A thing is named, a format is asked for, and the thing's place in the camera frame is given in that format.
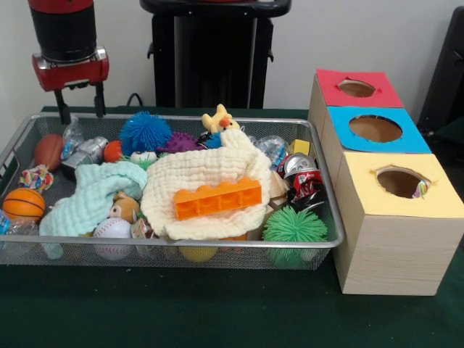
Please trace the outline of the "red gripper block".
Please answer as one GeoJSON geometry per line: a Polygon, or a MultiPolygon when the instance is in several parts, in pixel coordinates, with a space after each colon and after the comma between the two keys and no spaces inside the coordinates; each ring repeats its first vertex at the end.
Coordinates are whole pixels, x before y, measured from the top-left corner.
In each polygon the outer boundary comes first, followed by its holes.
{"type": "Polygon", "coordinates": [[[34,54],[32,66],[42,89],[54,92],[59,117],[63,125],[71,123],[71,116],[61,90],[76,86],[80,88],[86,83],[95,85],[96,116],[103,118],[106,115],[104,84],[102,82],[107,79],[109,74],[109,57],[103,46],[97,46],[94,54],[81,62],[52,62],[41,54],[34,54]]]}

